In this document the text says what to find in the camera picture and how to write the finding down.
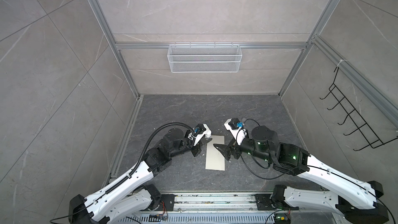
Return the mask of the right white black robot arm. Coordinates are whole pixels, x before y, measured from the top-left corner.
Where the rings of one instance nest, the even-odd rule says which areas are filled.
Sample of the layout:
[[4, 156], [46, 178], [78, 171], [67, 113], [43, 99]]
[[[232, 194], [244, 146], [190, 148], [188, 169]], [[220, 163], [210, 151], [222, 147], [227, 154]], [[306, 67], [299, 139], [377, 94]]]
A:
[[317, 209], [341, 215], [352, 224], [385, 224], [395, 220], [380, 200], [383, 187], [379, 182], [354, 179], [296, 145], [281, 143], [277, 133], [264, 125], [255, 127], [250, 133], [241, 123], [235, 127], [227, 124], [226, 128], [233, 135], [231, 142], [214, 145], [226, 160], [240, 159], [246, 153], [255, 162], [266, 161], [268, 168], [282, 176], [297, 176], [324, 188], [313, 191], [276, 185], [266, 201], [270, 208], [283, 211]]

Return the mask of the cream paper envelope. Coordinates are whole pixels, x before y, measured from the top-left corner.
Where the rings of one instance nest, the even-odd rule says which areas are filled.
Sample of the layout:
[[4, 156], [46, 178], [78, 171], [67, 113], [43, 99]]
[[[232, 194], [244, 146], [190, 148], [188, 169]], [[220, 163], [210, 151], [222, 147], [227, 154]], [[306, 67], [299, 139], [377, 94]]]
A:
[[225, 158], [214, 144], [224, 145], [224, 136], [213, 135], [206, 147], [206, 170], [225, 171]]

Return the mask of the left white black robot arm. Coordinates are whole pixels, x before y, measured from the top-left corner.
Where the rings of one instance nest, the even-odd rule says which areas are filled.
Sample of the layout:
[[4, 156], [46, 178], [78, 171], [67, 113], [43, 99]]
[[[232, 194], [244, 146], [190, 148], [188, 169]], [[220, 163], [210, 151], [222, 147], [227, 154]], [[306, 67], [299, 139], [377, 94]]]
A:
[[84, 197], [77, 195], [69, 202], [68, 221], [71, 224], [113, 224], [141, 210], [161, 207], [162, 195], [147, 182], [168, 168], [172, 158], [191, 152], [197, 156], [202, 139], [211, 141], [206, 124], [180, 129], [180, 122], [156, 129], [147, 141], [138, 162], [104, 188]]

